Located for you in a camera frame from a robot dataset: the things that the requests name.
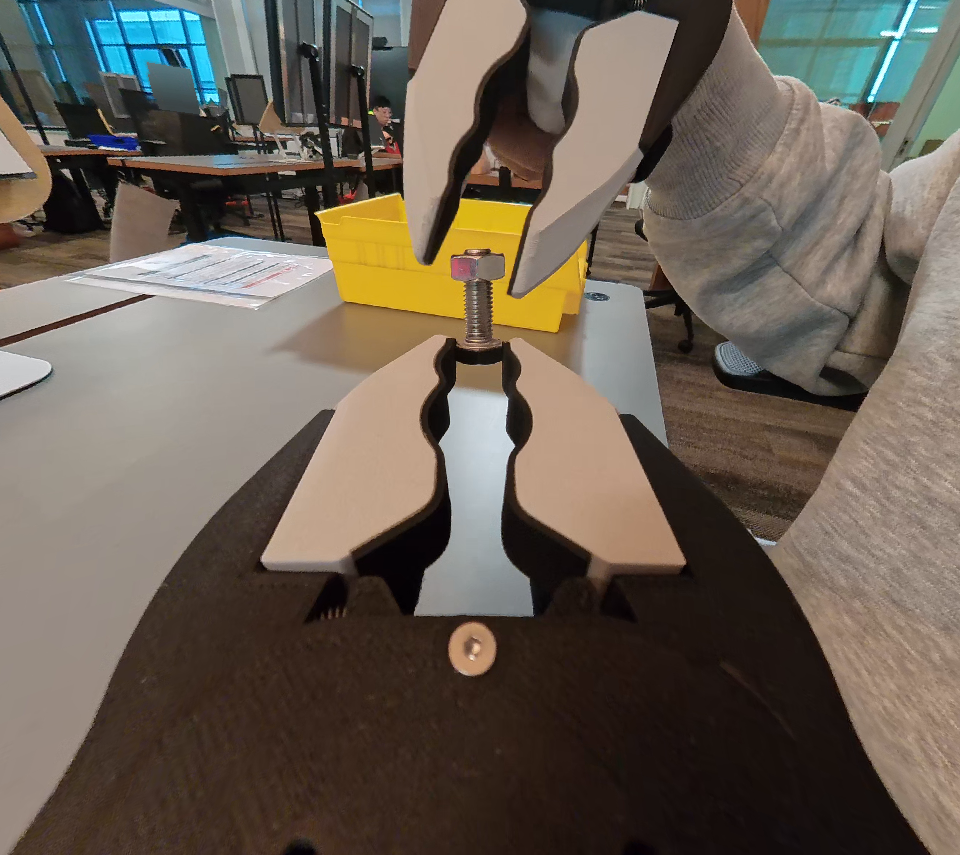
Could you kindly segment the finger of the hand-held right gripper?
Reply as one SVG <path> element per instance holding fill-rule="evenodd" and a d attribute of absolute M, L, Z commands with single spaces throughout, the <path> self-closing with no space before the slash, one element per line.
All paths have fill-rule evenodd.
<path fill-rule="evenodd" d="M 529 29 L 523 0 L 445 0 L 406 93 L 403 196 L 414 257 L 433 264 L 487 140 L 504 71 Z"/>
<path fill-rule="evenodd" d="M 572 114 L 554 146 L 510 279 L 523 298 L 570 260 L 641 165 L 679 22 L 627 13 L 585 29 L 571 57 Z"/>

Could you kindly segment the steel hex nut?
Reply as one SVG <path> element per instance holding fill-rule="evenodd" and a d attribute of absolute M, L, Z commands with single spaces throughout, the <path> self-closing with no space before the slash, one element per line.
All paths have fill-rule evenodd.
<path fill-rule="evenodd" d="M 505 256 L 489 250 L 471 250 L 450 260 L 451 277 L 456 282 L 496 282 L 506 275 Z"/>

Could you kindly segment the laminated paper sheet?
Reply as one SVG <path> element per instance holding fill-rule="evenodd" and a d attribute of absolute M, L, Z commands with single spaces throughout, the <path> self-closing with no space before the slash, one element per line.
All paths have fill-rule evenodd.
<path fill-rule="evenodd" d="M 67 280 L 117 293 L 258 310 L 332 270 L 328 258 L 197 243 L 112 262 Z"/>

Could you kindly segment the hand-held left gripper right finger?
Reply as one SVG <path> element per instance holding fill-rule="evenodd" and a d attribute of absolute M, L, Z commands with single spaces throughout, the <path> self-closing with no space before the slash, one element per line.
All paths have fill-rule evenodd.
<path fill-rule="evenodd" d="M 529 342 L 504 347 L 504 549 L 535 614 L 569 580 L 603 597 L 620 576 L 677 576 L 687 559 L 618 410 Z"/>

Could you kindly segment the steel hex bolt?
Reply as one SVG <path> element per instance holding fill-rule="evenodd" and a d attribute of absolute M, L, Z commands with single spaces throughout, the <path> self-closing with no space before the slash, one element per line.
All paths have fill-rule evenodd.
<path fill-rule="evenodd" d="M 472 250 L 492 252 L 484 248 L 469 249 L 463 253 Z M 465 325 L 464 335 L 458 341 L 458 349 L 472 356 L 489 356 L 499 352 L 502 342 L 494 334 L 494 282 L 457 283 L 463 285 Z"/>

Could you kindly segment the white cardboard sheet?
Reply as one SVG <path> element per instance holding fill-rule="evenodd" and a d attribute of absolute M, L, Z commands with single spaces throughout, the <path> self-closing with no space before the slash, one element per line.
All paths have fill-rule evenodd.
<path fill-rule="evenodd" d="M 118 184 L 110 229 L 109 263 L 116 264 L 173 249 L 174 200 L 137 186 Z"/>

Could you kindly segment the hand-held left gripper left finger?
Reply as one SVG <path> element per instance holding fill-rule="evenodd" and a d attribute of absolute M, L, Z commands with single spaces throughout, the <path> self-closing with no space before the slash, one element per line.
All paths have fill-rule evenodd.
<path fill-rule="evenodd" d="M 456 375 L 456 340 L 434 335 L 342 399 L 261 555 L 266 570 L 378 578 L 416 612 L 450 544 L 440 443 Z"/>

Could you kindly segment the yellow plastic bin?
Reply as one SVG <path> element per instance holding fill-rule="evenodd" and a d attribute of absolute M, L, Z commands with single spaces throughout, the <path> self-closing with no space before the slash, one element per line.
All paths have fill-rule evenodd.
<path fill-rule="evenodd" d="M 493 322 L 556 333 L 564 316 L 580 313 L 590 252 L 585 240 L 550 279 L 524 298 L 510 297 L 529 207 L 463 199 L 450 232 L 431 265 L 414 256 L 405 204 L 398 193 L 318 213 L 343 301 L 462 321 L 464 285 L 451 278 L 450 260 L 470 249 L 489 249 L 506 260 L 506 277 L 493 282 Z"/>

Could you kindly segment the small black monitor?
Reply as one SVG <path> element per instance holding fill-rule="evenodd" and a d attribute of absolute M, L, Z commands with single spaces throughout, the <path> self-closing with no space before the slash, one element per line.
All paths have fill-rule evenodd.
<path fill-rule="evenodd" d="M 239 126 L 258 128 L 269 98 L 260 74 L 232 74 L 225 79 L 232 117 Z"/>

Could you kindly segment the person's right forearm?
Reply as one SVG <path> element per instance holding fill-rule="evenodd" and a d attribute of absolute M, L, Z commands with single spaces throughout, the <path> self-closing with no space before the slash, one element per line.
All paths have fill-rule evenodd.
<path fill-rule="evenodd" d="M 673 123 L 644 230 L 693 312 L 819 396 L 864 393 L 897 344 L 930 226 L 875 130 L 776 77 L 737 13 Z"/>

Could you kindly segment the wooden-top office table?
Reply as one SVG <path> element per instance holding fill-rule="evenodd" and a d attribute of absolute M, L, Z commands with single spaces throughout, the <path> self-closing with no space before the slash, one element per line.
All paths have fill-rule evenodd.
<path fill-rule="evenodd" d="M 190 242 L 205 242 L 210 238 L 198 201 L 198 186 L 203 182 L 217 179 L 230 194 L 250 197 L 271 198 L 285 189 L 302 189 L 307 201 L 311 243 L 318 248 L 326 245 L 318 212 L 339 204 L 340 182 L 366 175 L 359 160 L 336 159 L 326 163 L 316 158 L 303 160 L 262 154 L 159 157 L 126 154 L 110 158 L 108 165 L 124 177 L 143 174 L 170 182 Z"/>

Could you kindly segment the dark monitor screen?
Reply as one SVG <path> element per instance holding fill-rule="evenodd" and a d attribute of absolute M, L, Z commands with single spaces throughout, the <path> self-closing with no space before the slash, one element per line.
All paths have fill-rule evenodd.
<path fill-rule="evenodd" d="M 369 71 L 370 101 L 386 100 L 392 116 L 405 118 L 406 90 L 410 79 L 406 46 L 375 48 Z"/>

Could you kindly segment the black monitor on stand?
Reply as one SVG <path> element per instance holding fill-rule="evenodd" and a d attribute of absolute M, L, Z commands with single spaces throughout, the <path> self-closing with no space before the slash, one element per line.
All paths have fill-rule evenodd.
<path fill-rule="evenodd" d="M 328 122 L 361 129 L 368 110 L 361 107 L 358 82 L 370 95 L 374 16 L 352 0 L 323 0 L 323 80 Z"/>
<path fill-rule="evenodd" d="M 317 47 L 317 0 L 263 0 L 273 108 L 288 128 L 317 124 L 316 99 L 303 45 Z"/>

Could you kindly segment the white document stand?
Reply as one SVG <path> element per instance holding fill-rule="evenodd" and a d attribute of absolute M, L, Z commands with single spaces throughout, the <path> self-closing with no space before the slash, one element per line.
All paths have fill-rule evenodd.
<path fill-rule="evenodd" d="M 1 351 L 1 400 L 30 390 L 53 373 L 53 365 L 44 359 Z"/>

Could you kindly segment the instruction sheet on wooden board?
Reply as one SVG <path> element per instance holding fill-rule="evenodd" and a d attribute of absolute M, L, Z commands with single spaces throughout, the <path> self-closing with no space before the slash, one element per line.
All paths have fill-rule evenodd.
<path fill-rule="evenodd" d="M 31 180 L 1 180 L 1 224 L 8 225 L 42 209 L 52 191 L 52 173 L 41 148 L 4 99 L 1 100 L 1 130 L 37 176 Z"/>

